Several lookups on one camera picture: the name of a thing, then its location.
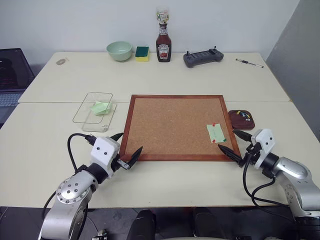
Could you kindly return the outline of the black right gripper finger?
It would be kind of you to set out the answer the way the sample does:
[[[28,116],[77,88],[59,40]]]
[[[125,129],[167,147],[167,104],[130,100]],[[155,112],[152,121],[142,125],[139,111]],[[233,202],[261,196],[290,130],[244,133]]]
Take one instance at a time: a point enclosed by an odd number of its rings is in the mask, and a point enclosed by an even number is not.
[[[218,147],[228,158],[235,161],[236,163],[240,163],[242,161],[242,157],[237,155],[232,149],[222,144],[218,144]]]
[[[246,141],[246,142],[251,142],[252,141],[252,135],[248,132],[239,130],[239,129],[234,129],[232,131],[236,136],[238,136],[240,139]]]

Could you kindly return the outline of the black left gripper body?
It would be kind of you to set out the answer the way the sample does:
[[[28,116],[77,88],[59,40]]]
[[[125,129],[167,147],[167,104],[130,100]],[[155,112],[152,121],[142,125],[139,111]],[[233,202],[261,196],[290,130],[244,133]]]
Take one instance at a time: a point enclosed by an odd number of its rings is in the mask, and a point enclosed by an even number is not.
[[[110,166],[111,166],[111,169],[113,172],[116,172],[120,168],[123,168],[125,170],[129,170],[132,167],[129,163],[121,160],[120,155],[118,153],[116,154],[115,158],[112,160]]]

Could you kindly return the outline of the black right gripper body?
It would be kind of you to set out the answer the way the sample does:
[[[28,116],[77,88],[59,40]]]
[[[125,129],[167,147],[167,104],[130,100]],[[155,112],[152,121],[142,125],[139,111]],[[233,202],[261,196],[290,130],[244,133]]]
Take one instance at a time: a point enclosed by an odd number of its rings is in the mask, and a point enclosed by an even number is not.
[[[243,167],[246,163],[249,163],[251,165],[254,165],[259,157],[261,156],[260,153],[261,150],[261,144],[256,143],[253,145],[252,143],[246,148],[246,153],[244,155],[244,158],[239,161],[238,165],[239,167]]]

